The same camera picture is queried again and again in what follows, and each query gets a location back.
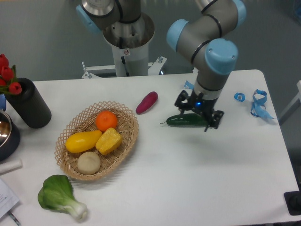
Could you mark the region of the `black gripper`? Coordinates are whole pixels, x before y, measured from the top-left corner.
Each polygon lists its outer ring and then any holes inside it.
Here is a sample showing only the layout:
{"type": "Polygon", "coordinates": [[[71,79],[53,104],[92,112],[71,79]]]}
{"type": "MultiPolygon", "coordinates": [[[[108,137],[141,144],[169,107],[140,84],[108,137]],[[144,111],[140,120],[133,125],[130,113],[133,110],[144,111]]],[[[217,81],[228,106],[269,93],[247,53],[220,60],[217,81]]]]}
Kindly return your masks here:
{"type": "Polygon", "coordinates": [[[214,105],[217,101],[216,99],[205,100],[203,96],[203,93],[196,95],[194,92],[189,95],[183,90],[179,94],[174,105],[180,110],[180,115],[196,113],[203,116],[208,123],[204,129],[204,132],[207,132],[209,128],[217,129],[219,127],[224,112],[214,110],[214,105]]]}

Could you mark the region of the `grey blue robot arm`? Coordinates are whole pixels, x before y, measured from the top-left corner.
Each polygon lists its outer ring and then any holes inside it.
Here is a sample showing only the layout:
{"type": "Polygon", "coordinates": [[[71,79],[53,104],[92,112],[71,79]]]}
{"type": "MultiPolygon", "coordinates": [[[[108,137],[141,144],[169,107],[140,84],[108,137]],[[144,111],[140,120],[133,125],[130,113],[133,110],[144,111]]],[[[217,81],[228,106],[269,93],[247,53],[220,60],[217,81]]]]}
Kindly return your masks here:
{"type": "Polygon", "coordinates": [[[191,94],[183,90],[174,105],[181,120],[192,111],[206,129],[217,129],[224,112],[214,106],[238,59],[238,48],[223,36],[245,21],[246,7],[241,0],[197,0],[196,5],[201,18],[177,20],[166,35],[169,46],[198,70],[191,94]]]}

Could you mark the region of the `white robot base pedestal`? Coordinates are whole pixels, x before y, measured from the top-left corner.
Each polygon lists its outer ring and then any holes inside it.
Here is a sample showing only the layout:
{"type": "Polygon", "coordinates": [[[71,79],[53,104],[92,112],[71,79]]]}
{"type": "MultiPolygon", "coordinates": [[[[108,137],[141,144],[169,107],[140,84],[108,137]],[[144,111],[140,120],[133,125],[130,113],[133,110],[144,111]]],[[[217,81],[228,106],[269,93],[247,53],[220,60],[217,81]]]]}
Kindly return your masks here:
{"type": "Polygon", "coordinates": [[[139,0],[83,0],[76,7],[84,26],[111,46],[118,77],[148,75],[155,27],[139,0]]]}

